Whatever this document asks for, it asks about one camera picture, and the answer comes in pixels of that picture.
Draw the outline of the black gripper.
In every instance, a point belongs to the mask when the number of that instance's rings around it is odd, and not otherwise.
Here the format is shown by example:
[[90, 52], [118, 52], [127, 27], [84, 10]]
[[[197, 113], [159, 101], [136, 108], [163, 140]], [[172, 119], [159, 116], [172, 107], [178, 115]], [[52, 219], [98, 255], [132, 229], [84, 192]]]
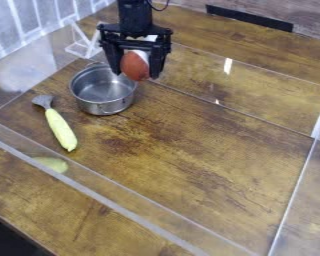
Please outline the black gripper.
[[126, 50], [150, 51], [150, 76], [158, 79], [166, 56], [171, 52], [172, 30], [154, 24], [152, 0], [118, 0], [119, 22], [100, 24], [100, 46], [112, 72], [122, 73], [120, 62]]

